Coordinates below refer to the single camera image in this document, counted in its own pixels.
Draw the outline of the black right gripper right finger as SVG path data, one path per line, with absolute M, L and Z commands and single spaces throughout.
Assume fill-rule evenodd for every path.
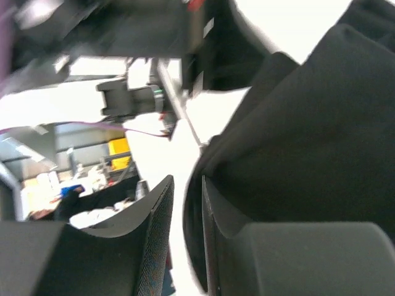
M 202 179 L 209 295 L 393 295 L 394 246 L 372 223 L 253 222 Z

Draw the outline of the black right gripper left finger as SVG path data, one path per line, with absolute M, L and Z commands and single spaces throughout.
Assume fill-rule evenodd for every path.
M 2 295 L 160 295 L 173 210 L 166 176 L 145 197 L 86 229 L 1 223 Z

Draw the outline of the black skirt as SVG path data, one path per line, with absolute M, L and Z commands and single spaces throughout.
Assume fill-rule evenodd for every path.
M 394 236 L 394 6 L 352 1 L 297 64 L 265 58 L 189 179 L 183 234 L 207 289 L 202 177 L 253 220 L 369 221 Z

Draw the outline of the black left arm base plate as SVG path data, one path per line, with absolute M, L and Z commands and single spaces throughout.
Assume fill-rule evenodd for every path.
M 164 76 L 168 62 L 168 59 L 151 59 L 149 80 L 139 88 L 128 86 L 128 75 L 98 84 L 96 90 L 102 94 L 105 103 L 101 109 L 102 121 L 121 124 L 139 115 L 158 113 L 164 127 L 157 136 L 171 139 L 181 112 L 176 106 L 175 85 Z

